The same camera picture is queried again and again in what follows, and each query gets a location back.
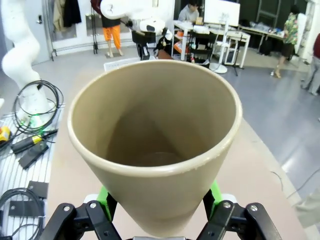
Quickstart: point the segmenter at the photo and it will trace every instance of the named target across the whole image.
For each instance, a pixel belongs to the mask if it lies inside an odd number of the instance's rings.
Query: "man sitting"
[[[199,17],[198,7],[197,0],[189,0],[189,3],[181,10],[178,20],[195,23]]]

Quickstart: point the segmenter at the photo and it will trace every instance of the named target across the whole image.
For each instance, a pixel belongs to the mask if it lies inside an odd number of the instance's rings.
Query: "woman standing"
[[[280,69],[284,64],[285,60],[289,58],[294,52],[295,45],[298,41],[298,14],[299,8],[297,5],[293,5],[290,10],[289,17],[284,24],[284,37],[283,37],[283,47],[281,50],[281,57],[279,58],[279,62],[271,73],[272,76],[281,78]]]

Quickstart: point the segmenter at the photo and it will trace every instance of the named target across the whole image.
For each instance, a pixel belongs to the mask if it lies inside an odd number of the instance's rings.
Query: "jacket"
[[[55,0],[53,7],[53,25],[55,31],[63,32],[66,30],[64,27],[64,11],[66,0]]]
[[[81,23],[78,0],[65,0],[63,26],[70,28],[73,24]]]

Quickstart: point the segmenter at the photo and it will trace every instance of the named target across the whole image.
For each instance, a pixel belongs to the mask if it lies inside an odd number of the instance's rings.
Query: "computer monitor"
[[[239,25],[240,4],[223,0],[205,0],[204,23],[223,24],[223,15],[228,15],[229,25]]]

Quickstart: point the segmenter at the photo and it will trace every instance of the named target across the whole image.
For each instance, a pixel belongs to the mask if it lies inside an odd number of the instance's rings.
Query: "clothing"
[[[91,6],[92,8],[98,13],[100,14],[101,16],[103,15],[101,10],[100,10],[100,4],[102,2],[102,0],[91,0]]]
[[[297,15],[290,13],[287,21],[284,24],[284,38],[285,44],[296,45],[298,42],[298,20]]]
[[[104,39],[108,42],[111,41],[111,35],[113,37],[113,42],[116,49],[121,48],[121,39],[120,39],[120,25],[112,26],[108,28],[103,28]]]
[[[199,17],[198,10],[191,12],[189,9],[189,5],[187,4],[184,9],[181,10],[179,14],[179,21],[189,21],[189,22],[195,22],[197,18]]]
[[[307,79],[303,82],[302,88],[307,89],[309,87],[309,93],[317,95],[317,91],[320,87],[320,58],[313,56],[310,64],[310,71]]]
[[[114,26],[118,26],[121,24],[120,19],[109,19],[105,16],[101,15],[102,27],[103,28],[111,28]]]
[[[291,43],[284,43],[281,49],[281,55],[285,58],[290,58],[295,49],[295,45]]]
[[[320,59],[320,33],[316,37],[313,45],[313,55]]]
[[[78,0],[65,0],[63,12],[63,26],[70,28],[73,24],[81,23]]]
[[[304,228],[320,223],[320,187],[298,202],[294,209]]]
[[[58,32],[66,30],[64,27],[64,12],[66,0],[54,0],[53,6],[53,25]]]

